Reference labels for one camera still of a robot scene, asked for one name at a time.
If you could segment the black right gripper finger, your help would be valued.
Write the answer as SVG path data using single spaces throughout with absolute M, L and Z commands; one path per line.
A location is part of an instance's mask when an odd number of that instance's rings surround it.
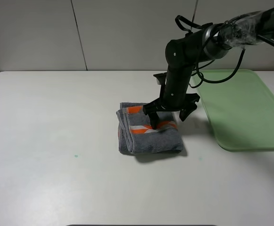
M 195 103 L 188 103 L 179 113 L 179 118 L 181 121 L 185 121 L 187 117 L 197 109 Z
M 160 122 L 158 113 L 157 112 L 148 113 L 148 117 L 150 119 L 150 124 L 151 124 L 152 129 L 157 129 L 158 124 Z

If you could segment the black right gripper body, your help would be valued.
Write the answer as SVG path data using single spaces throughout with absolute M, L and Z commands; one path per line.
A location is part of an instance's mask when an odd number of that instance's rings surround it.
M 160 90 L 159 98 L 145 104 L 145 115 L 152 112 L 177 112 L 181 111 L 188 103 L 197 103 L 200 96 L 197 93 L 166 93 Z

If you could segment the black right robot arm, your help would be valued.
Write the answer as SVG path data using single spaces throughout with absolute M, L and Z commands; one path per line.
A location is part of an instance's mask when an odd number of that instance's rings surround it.
M 168 42 L 167 72 L 155 74 L 161 86 L 159 98 L 143 107 L 153 128 L 159 123 L 158 112 L 179 112 L 179 118 L 184 121 L 197 109 L 199 95 L 187 93 L 192 76 L 198 75 L 201 83 L 226 82 L 237 73 L 247 46 L 264 42 L 274 47 L 274 8 L 243 14 L 222 24 L 198 25 L 183 16 L 177 16 L 175 22 L 186 32 L 185 37 Z M 232 48 L 242 49 L 234 71 L 218 81 L 205 79 L 199 63 L 210 65 Z

